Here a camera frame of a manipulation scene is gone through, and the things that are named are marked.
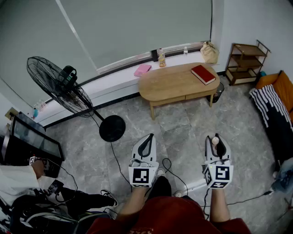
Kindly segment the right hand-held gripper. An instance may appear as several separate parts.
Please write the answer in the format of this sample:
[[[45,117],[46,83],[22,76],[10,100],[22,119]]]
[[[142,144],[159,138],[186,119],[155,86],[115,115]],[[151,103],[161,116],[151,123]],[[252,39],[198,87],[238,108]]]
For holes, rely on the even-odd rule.
[[[217,155],[221,160],[217,160],[214,152],[214,144],[209,135],[205,139],[205,158],[203,165],[203,175],[206,180],[207,188],[224,189],[229,185],[233,178],[233,165],[231,165],[231,149],[227,141],[218,133]]]

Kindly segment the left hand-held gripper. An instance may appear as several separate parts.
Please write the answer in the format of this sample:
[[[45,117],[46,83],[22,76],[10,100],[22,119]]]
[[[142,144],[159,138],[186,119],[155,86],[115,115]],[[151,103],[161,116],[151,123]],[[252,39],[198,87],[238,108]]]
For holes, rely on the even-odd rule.
[[[159,167],[156,158],[156,145],[154,134],[148,134],[133,146],[132,158],[128,167],[132,187],[152,187]]]

